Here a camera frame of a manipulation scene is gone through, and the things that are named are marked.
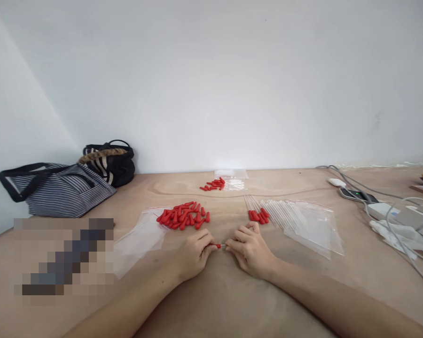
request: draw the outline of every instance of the pile of red rubber bulbs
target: pile of red rubber bulbs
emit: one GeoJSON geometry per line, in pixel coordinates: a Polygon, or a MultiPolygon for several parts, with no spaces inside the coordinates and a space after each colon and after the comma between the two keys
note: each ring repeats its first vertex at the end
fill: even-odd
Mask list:
{"type": "Polygon", "coordinates": [[[260,224],[269,223],[269,220],[268,220],[269,213],[263,208],[260,208],[260,212],[258,214],[257,214],[257,211],[255,210],[249,210],[248,214],[249,214],[249,219],[251,221],[260,222],[260,224]]]}
{"type": "Polygon", "coordinates": [[[204,222],[210,221],[210,212],[205,213],[201,204],[197,202],[188,202],[175,206],[174,209],[165,209],[163,214],[157,218],[157,222],[167,226],[169,229],[180,229],[185,230],[186,226],[194,226],[196,230],[199,230],[204,222]]]}
{"type": "Polygon", "coordinates": [[[207,182],[207,184],[211,185],[211,186],[203,186],[203,187],[199,187],[200,189],[204,190],[204,191],[211,191],[211,190],[215,190],[218,189],[222,190],[224,188],[224,186],[226,185],[226,181],[224,181],[221,177],[219,178],[219,180],[214,180],[213,182],[207,182]]]}

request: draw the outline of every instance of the white mouse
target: white mouse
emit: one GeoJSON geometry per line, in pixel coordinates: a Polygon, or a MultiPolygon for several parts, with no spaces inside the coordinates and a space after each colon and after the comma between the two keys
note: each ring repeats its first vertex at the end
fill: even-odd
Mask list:
{"type": "Polygon", "coordinates": [[[339,180],[338,178],[330,178],[328,179],[328,182],[331,183],[333,186],[338,186],[340,188],[346,187],[346,183],[342,180],[339,180]]]}

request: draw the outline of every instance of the phone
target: phone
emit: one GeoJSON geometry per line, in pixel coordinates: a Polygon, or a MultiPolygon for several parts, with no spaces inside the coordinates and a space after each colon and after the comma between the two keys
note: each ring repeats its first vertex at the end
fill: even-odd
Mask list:
{"type": "MultiPolygon", "coordinates": [[[[346,188],[340,188],[339,191],[340,191],[340,195],[342,195],[343,198],[346,198],[346,199],[349,199],[349,200],[353,200],[353,201],[356,201],[356,202],[360,202],[360,203],[362,203],[361,201],[368,202],[368,200],[363,197],[363,195],[362,195],[362,193],[360,191],[357,191],[357,190],[348,190],[346,188]]],[[[379,203],[379,201],[376,199],[376,197],[374,197],[371,194],[367,194],[367,195],[370,198],[370,200],[371,200],[370,202],[371,203],[379,203]]]]}

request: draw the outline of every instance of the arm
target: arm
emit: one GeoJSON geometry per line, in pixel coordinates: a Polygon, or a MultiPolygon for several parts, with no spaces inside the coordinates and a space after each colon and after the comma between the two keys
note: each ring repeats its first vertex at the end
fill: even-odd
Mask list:
{"type": "Polygon", "coordinates": [[[64,338],[132,337],[164,297],[204,269],[210,253],[218,249],[207,246],[210,243],[216,241],[207,229],[189,236],[160,270],[86,318],[64,338]]]}
{"type": "Polygon", "coordinates": [[[384,303],[276,258],[256,222],[241,226],[226,245],[244,271],[287,292],[342,337],[423,337],[423,326],[384,303]]]}

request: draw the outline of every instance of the wooden table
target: wooden table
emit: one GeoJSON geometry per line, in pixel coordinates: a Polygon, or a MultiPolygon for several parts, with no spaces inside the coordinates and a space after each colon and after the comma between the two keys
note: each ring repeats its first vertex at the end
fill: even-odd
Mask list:
{"type": "MultiPolygon", "coordinates": [[[[348,172],[380,191],[423,198],[423,194],[408,188],[419,183],[423,168],[355,169],[348,172]]],[[[268,224],[262,226],[262,235],[274,254],[361,290],[423,325],[423,280],[402,254],[371,230],[368,218],[361,210],[362,205],[341,198],[337,188],[326,182],[335,177],[333,172],[327,169],[288,169],[257,170],[248,174],[248,190],[236,192],[200,190],[199,186],[213,177],[211,172],[137,175],[85,217],[114,218],[117,240],[135,226],[143,209],[197,200],[211,213],[212,221],[205,226],[218,241],[224,242],[237,226],[248,221],[244,194],[250,193],[257,199],[317,202],[334,209],[345,255],[332,254],[328,260],[268,224]]],[[[394,200],[375,195],[379,200],[394,200]]],[[[163,258],[193,231],[187,228],[168,232],[162,249],[148,253],[121,281],[116,281],[113,292],[103,297],[84,297],[77,300],[75,306],[61,304],[52,307],[15,304],[13,232],[3,234],[0,236],[0,337],[59,337],[102,306],[114,293],[124,292],[156,269],[163,258]]],[[[417,265],[423,271],[423,261],[418,260],[417,265]]],[[[203,337],[333,336],[288,295],[242,272],[226,252],[213,254],[201,274],[174,290],[149,317],[139,336],[192,336],[198,332],[203,337]],[[246,288],[245,295],[239,293],[243,288],[246,288]]]]}

